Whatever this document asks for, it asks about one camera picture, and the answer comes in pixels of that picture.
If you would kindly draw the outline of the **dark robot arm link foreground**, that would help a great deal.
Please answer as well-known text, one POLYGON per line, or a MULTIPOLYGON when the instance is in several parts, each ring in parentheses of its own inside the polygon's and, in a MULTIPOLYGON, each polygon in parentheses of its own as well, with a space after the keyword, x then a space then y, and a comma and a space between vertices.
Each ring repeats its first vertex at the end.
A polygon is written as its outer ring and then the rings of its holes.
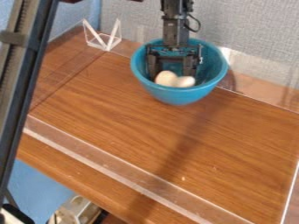
POLYGON ((0 31, 0 206, 60 0, 15 0, 0 31))

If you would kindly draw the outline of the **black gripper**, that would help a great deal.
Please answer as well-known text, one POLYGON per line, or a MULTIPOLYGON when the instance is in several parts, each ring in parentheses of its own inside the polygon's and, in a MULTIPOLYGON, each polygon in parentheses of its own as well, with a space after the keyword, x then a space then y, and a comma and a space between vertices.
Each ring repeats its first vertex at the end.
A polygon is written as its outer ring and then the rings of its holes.
POLYGON ((151 80, 155 79, 160 61, 183 61, 183 75, 194 76, 196 65, 202 63, 202 45, 169 47, 163 44, 145 45, 147 70, 151 80))

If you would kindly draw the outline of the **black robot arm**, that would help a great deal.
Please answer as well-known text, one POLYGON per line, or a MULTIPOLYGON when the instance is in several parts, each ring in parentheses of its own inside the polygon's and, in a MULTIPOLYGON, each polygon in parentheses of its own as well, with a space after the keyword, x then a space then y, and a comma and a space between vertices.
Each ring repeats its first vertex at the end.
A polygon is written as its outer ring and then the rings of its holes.
POLYGON ((192 44, 190 32, 202 28, 200 20, 192 15, 194 0, 160 0, 163 40, 160 44, 144 45, 145 70, 153 80, 164 70, 164 64, 182 66, 183 76, 195 76, 202 63, 202 45, 192 44))

